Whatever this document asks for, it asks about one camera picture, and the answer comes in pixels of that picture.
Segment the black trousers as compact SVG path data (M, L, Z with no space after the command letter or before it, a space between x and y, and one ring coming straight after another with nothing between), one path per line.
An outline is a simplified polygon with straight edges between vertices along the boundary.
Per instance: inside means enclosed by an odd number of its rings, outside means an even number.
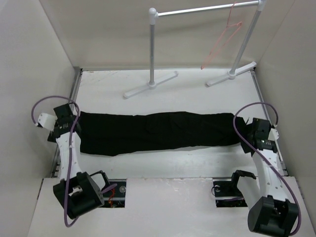
M249 126L232 113L166 112L111 115L81 112L80 151L114 157L142 151L195 146L230 146L240 142Z

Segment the pink wire hanger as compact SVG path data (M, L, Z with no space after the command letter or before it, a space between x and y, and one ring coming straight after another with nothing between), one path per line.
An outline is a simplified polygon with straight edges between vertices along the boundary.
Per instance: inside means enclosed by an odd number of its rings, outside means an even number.
M243 25L242 21L231 23L232 10L236 4L237 4L237 2L235 1L233 3L233 5L231 6L226 26L225 26L223 32L221 33L221 35L219 36L219 38L217 39L216 43L211 48L209 55L204 59L202 65L200 67L201 70L206 68L212 62L212 60L214 60L215 57L218 54L220 54L221 50L229 43L229 41L241 29L241 27Z

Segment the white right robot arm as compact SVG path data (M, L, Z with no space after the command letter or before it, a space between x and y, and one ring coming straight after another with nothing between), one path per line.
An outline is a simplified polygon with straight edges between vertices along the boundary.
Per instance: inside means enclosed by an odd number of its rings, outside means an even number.
M247 224L251 232L271 237L288 237L297 223L299 205L289 199L286 183L279 173L275 129L268 120L254 118L242 134L241 147L250 153L257 174L237 170L229 190L242 195L248 209Z

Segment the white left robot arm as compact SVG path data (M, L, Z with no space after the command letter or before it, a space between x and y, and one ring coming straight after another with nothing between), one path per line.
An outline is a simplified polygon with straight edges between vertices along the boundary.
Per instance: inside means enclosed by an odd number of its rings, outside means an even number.
M103 171L89 175L79 166L81 127L70 104L54 108L56 119L49 142L57 143L60 152L60 181L53 193L66 211L68 218L78 217L105 204L104 197L116 187Z

